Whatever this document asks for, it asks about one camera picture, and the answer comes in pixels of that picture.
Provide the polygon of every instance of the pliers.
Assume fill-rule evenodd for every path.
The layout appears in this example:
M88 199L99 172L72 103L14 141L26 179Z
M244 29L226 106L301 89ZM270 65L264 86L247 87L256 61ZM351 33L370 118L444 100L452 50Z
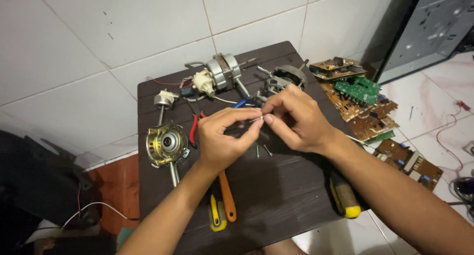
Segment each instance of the pliers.
M194 140L194 135L196 134L196 129L198 128L198 122L201 118L206 118L204 115L204 112L201 111L199 112L199 103L198 104L198 112L193 108L193 105L191 105L191 102L187 101L186 102L189 104L189 107L193 110L193 126L191 127L191 131L189 132L189 144L193 147L193 149L197 149L198 145L196 144L196 141Z

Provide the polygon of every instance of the black cable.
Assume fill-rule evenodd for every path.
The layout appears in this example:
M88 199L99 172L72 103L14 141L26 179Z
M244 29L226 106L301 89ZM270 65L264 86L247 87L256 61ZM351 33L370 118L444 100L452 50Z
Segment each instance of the black cable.
M474 191L472 191L472 187L469 187L473 182L474 179L472 177L460 177L454 179L449 186L449 190L451 194L461 201L448 202L448 204L451 206L466 205L467 215L469 219L474 222Z

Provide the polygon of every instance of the person's right hand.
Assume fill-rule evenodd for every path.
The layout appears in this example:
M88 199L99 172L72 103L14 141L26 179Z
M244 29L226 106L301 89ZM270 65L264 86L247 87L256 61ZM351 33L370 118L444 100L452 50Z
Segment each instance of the person's right hand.
M262 113L268 126L294 150L325 155L327 144L340 135L340 131L326 120L317 102L295 85L271 96ZM285 123L288 114L294 119L291 128Z

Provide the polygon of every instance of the green circuit board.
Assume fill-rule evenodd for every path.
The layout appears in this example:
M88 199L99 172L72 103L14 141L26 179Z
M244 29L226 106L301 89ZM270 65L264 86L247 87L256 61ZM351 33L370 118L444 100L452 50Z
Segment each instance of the green circuit board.
M361 77L348 78L346 81L339 81L334 85L334 89L342 95L347 95L356 100L370 105L377 103L380 85Z

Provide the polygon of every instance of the hand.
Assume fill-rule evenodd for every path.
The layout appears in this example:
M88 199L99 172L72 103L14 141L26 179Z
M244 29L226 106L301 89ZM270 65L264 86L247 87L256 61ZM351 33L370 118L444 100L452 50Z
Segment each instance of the hand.
M270 97L262 112L270 128L294 150L325 155L327 144L340 134L326 120L317 102L294 85ZM289 122L288 116L293 120L291 128L285 123Z
M236 161L258 138L263 120L255 121L239 139L224 135L230 125L238 121L262 116L259 108L226 108L199 121L200 157L198 164L218 174Z

